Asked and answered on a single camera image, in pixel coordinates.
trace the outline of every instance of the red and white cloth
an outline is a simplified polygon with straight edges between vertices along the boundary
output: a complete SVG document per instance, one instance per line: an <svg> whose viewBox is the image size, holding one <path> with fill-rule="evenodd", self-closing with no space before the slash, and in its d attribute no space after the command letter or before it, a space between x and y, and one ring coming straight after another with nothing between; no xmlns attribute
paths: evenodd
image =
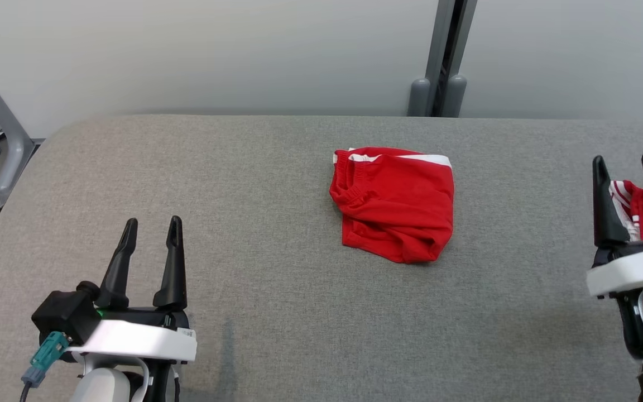
<svg viewBox="0 0 643 402"><path fill-rule="evenodd" d="M434 261L453 233L447 157L396 148L334 153L329 194L342 211L342 244L394 262Z"/></svg>
<svg viewBox="0 0 643 402"><path fill-rule="evenodd" d="M630 241L643 240L643 188L628 180L613 180L610 196L622 226L630 234Z"/></svg>

